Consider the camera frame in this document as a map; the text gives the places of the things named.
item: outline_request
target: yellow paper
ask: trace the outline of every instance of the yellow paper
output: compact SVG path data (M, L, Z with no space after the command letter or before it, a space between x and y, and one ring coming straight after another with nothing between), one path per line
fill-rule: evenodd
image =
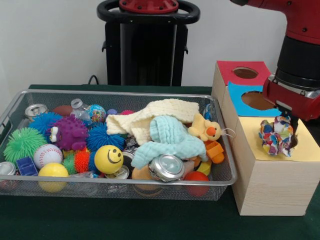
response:
M262 140L258 135L260 123L265 119L269 123L275 120L274 117L239 117L255 159L263 161L320 162L320 147L301 120L298 122L296 131L298 144L291 150L291 157L286 157L283 154L277 156L269 155L263 149Z

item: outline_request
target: white wall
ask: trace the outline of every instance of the white wall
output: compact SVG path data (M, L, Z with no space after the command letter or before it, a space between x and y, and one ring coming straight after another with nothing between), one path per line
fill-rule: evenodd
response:
M217 60L264 61L271 71L276 70L287 25L284 14L241 7L229 0L191 2L200 8L201 17L188 25L184 86L212 86Z
M0 0L1 97L30 84L84 84L92 74L106 84L105 23L96 15L101 1ZM229 0L191 2L201 18L188 26L182 85L211 86L217 60L265 61L276 69L286 27L282 13Z

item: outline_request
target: light blue cloth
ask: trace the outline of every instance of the light blue cloth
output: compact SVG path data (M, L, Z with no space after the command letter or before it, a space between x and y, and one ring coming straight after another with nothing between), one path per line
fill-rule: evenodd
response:
M173 116L157 116L150 122L149 141L138 147L131 162L142 169L152 159L162 155L174 155L180 159L200 156L207 161L206 146L199 138L188 133L186 127Z

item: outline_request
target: washcloth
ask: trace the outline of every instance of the washcloth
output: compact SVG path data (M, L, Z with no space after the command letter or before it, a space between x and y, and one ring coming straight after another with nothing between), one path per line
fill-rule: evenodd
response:
M172 116L157 116L150 123L150 136L154 141L138 147L131 162L133 167L143 168L152 159L162 155L174 155L180 159L200 156L207 161L203 141L188 133L187 128Z
M134 135L139 145L150 141L150 122L156 116L172 116L184 124L192 123L199 112L196 102L164 99L150 102L144 109L130 115L108 115L107 134Z
M262 139L262 147L269 155L283 153L286 157L291 157L291 137L294 129L290 125L289 116L277 116L274 122L267 120L261 122L259 137Z

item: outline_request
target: purple spiky toy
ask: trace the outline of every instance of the purple spiky toy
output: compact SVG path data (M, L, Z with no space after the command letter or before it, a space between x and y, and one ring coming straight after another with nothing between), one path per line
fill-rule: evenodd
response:
M58 120L51 128L50 140L61 150L82 150L86 147L88 129L85 124L71 114Z

